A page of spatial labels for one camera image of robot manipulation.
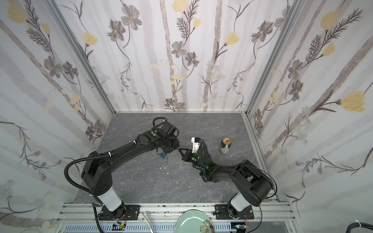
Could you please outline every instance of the black cable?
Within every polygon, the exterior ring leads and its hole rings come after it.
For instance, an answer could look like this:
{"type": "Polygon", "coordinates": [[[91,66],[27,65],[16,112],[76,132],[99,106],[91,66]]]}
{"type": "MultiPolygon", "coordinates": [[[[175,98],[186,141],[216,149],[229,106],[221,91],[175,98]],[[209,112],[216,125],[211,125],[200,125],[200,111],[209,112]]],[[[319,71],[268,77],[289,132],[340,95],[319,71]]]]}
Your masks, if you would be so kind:
{"type": "Polygon", "coordinates": [[[166,117],[156,117],[156,118],[153,119],[153,126],[156,126],[156,120],[158,120],[158,119],[163,119],[164,121],[167,121],[166,117]]]}
{"type": "MultiPolygon", "coordinates": [[[[369,230],[373,230],[373,225],[368,223],[360,223],[362,228],[367,228],[369,230]]],[[[350,233],[353,228],[360,227],[359,223],[351,223],[348,225],[346,233],[350,233]]]]}
{"type": "Polygon", "coordinates": [[[98,223],[98,217],[97,217],[96,206],[98,207],[98,206],[101,206],[101,205],[97,205],[97,204],[95,204],[95,203],[92,203],[93,212],[94,212],[94,219],[96,220],[96,225],[97,225],[98,231],[99,231],[100,233],[104,233],[104,232],[102,231],[102,229],[101,229],[100,224],[98,223]]]}
{"type": "Polygon", "coordinates": [[[74,164],[76,164],[76,163],[79,163],[79,162],[83,162],[83,161],[87,161],[87,160],[93,160],[93,159],[96,159],[96,158],[104,158],[104,157],[108,157],[108,156],[109,156],[109,155],[107,154],[107,155],[99,155],[99,156],[92,156],[92,157],[86,157],[86,158],[79,158],[79,159],[77,159],[77,160],[74,160],[74,161],[72,161],[72,162],[69,162],[69,163],[66,165],[66,167],[65,167],[65,169],[64,169],[64,171],[63,171],[66,180],[67,180],[70,184],[72,184],[73,186],[77,187],[78,189],[81,189],[81,190],[83,190],[83,191],[88,192],[89,194],[92,194],[92,192],[91,192],[88,188],[86,188],[86,187],[84,187],[84,186],[81,186],[81,185],[78,184],[78,183],[75,183],[75,182],[70,178],[70,176],[69,176],[69,168],[70,168],[72,165],[74,165],[74,164]]]}
{"type": "Polygon", "coordinates": [[[65,175],[65,178],[66,180],[71,184],[73,185],[74,187],[77,187],[78,189],[81,189],[83,191],[86,191],[88,192],[89,194],[93,195],[93,193],[91,192],[91,190],[89,190],[88,188],[84,187],[84,186],[81,186],[80,184],[74,182],[71,177],[69,176],[69,168],[76,164],[76,163],[80,163],[80,162],[83,162],[83,161],[87,161],[87,160],[93,160],[93,159],[97,159],[97,158],[105,158],[105,157],[109,157],[109,156],[113,156],[113,155],[116,155],[116,154],[119,154],[119,153],[122,153],[130,148],[132,148],[134,145],[136,145],[136,142],[138,141],[139,137],[140,137],[141,134],[138,134],[135,138],[135,142],[132,142],[130,143],[128,146],[126,146],[125,148],[123,149],[120,149],[118,151],[113,151],[113,152],[110,152],[110,154],[108,152],[105,152],[105,153],[101,153],[100,155],[98,156],[92,156],[92,157],[85,157],[85,158],[79,158],[77,160],[74,160],[74,161],[71,161],[70,163],[68,163],[63,171],[64,175],[65,175]]]}
{"type": "Polygon", "coordinates": [[[260,209],[260,222],[259,222],[259,225],[257,225],[257,227],[255,227],[253,230],[251,230],[251,231],[249,231],[249,232],[253,232],[253,231],[255,231],[256,229],[258,229],[258,227],[259,227],[260,224],[261,224],[261,221],[262,221],[262,219],[263,219],[263,213],[262,213],[262,211],[261,211],[260,206],[259,206],[259,209],[260,209]]]}

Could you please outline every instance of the green plate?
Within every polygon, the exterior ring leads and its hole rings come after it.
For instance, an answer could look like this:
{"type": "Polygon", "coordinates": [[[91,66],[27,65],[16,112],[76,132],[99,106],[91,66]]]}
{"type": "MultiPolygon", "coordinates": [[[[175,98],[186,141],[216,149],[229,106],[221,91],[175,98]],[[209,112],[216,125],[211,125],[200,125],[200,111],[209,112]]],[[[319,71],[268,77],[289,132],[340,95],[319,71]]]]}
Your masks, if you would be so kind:
{"type": "Polygon", "coordinates": [[[178,220],[175,233],[215,233],[210,218],[198,210],[189,210],[178,220]]]}

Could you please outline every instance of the table surface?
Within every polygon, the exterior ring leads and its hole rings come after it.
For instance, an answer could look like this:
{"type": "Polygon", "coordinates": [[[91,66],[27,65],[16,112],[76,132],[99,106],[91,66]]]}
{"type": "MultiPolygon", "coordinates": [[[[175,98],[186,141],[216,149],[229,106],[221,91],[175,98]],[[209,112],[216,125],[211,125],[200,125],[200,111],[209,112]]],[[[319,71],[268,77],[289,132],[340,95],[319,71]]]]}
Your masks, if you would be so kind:
{"type": "MultiPolygon", "coordinates": [[[[232,165],[247,159],[258,166],[239,113],[116,113],[97,151],[106,152],[133,141],[159,116],[167,117],[180,130],[181,148],[191,149],[191,138],[200,137],[215,163],[232,165]],[[232,140],[232,146],[227,154],[221,154],[219,145],[225,137],[232,140]]],[[[124,203],[228,202],[238,192],[232,182],[204,183],[199,171],[182,161],[177,150],[168,154],[168,161],[154,153],[141,154],[112,173],[113,187],[124,203]]],[[[73,203],[92,201],[88,193],[79,190],[73,203]]]]}

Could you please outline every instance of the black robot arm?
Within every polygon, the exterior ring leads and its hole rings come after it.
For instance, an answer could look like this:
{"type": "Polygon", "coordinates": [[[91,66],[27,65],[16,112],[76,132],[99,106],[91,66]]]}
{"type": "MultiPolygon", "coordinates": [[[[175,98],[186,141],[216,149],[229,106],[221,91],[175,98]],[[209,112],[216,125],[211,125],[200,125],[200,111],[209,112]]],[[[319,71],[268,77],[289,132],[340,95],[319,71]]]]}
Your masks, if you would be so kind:
{"type": "Polygon", "coordinates": [[[179,130],[167,118],[157,117],[153,120],[153,127],[137,135],[134,141],[105,153],[94,151],[87,158],[69,163],[65,167],[65,177],[72,185],[89,192],[100,204],[104,204],[103,210],[108,210],[111,218],[118,219],[126,213],[126,208],[113,188],[111,173],[129,160],[153,149],[161,147],[166,154],[172,152],[180,147],[178,135],[179,130]],[[158,119],[162,122],[155,125],[158,119]],[[68,174],[68,169],[81,161],[86,161],[81,177],[88,189],[72,181],[68,174]]]}
{"type": "Polygon", "coordinates": [[[194,153],[191,149],[179,148],[182,160],[192,163],[194,168],[200,170],[204,182],[233,182],[239,193],[227,204],[227,209],[232,218],[242,215],[243,209],[249,205],[259,206],[273,188],[272,180],[248,160],[239,164],[222,166],[212,161],[204,140],[194,138],[194,153]]]}

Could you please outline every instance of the floral wallpaper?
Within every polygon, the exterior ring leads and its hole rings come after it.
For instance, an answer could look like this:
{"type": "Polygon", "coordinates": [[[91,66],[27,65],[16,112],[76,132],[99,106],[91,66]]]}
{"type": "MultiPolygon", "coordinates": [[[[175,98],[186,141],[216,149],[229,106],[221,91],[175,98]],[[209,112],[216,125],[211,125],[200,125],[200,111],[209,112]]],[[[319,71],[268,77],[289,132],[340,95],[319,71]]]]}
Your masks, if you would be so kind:
{"type": "Polygon", "coordinates": [[[42,1],[0,6],[0,232],[49,232],[111,114],[42,1]]]}
{"type": "Polygon", "coordinates": [[[245,111],[292,0],[56,0],[116,111],[245,111]]]}
{"type": "Polygon", "coordinates": [[[373,3],[305,1],[249,113],[302,232],[371,223],[373,3]]]}

